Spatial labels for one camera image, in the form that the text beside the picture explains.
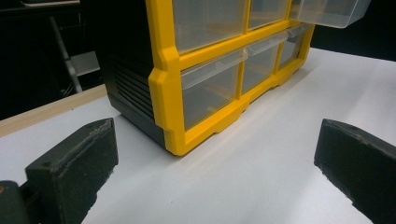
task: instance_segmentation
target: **white table surface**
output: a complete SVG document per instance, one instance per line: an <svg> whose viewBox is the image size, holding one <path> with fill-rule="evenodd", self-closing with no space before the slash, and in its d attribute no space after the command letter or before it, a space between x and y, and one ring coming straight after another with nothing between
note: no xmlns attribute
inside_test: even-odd
<svg viewBox="0 0 396 224"><path fill-rule="evenodd" d="M396 63L311 49L283 86L185 157L172 156L106 97L0 138L0 179L79 127L114 118L120 164L83 223L371 223L314 166L323 119L396 145Z"/></svg>

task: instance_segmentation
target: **open drawer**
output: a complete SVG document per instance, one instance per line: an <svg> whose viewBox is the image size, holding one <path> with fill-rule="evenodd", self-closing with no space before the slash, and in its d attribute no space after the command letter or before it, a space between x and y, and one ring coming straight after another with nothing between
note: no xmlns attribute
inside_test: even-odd
<svg viewBox="0 0 396 224"><path fill-rule="evenodd" d="M292 0L290 18L335 28L361 19L371 0Z"/></svg>

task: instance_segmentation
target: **yellow frame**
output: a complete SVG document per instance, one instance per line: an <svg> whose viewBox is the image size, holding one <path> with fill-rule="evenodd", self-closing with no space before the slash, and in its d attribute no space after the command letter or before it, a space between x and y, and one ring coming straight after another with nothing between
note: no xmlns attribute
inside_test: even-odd
<svg viewBox="0 0 396 224"><path fill-rule="evenodd" d="M274 73L244 94L241 94L244 70L244 62L241 62L235 100L185 131L180 71L240 49L300 23L289 21L291 7L291 0L289 0L285 20L249 31L250 0L247 0L245 32L242 35L180 55L175 43L172 0L146 0L146 6L154 61L154 69L148 78L154 118L156 124L163 128L166 149L179 156L197 147L213 133L220 133L236 121L251 102L271 88L287 81L304 64L314 31L312 28L305 33L298 58L278 70L283 47L280 44Z"/></svg>

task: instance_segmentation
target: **black plastic side panel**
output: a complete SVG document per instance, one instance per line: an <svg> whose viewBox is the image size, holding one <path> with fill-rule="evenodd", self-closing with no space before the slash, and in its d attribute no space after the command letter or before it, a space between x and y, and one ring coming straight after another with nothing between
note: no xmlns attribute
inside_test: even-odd
<svg viewBox="0 0 396 224"><path fill-rule="evenodd" d="M374 223L396 223L396 147L325 119L315 165Z"/></svg>
<svg viewBox="0 0 396 224"><path fill-rule="evenodd" d="M165 147L149 92L154 65L145 0L81 0L81 4L111 104Z"/></svg>

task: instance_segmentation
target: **plastic drawer cabinet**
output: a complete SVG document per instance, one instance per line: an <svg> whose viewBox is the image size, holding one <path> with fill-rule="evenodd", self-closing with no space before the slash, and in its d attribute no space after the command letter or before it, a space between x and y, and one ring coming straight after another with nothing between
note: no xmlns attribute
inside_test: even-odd
<svg viewBox="0 0 396 224"><path fill-rule="evenodd" d="M175 155L287 81L304 64L315 23L350 24L369 3L81 0L111 104Z"/></svg>

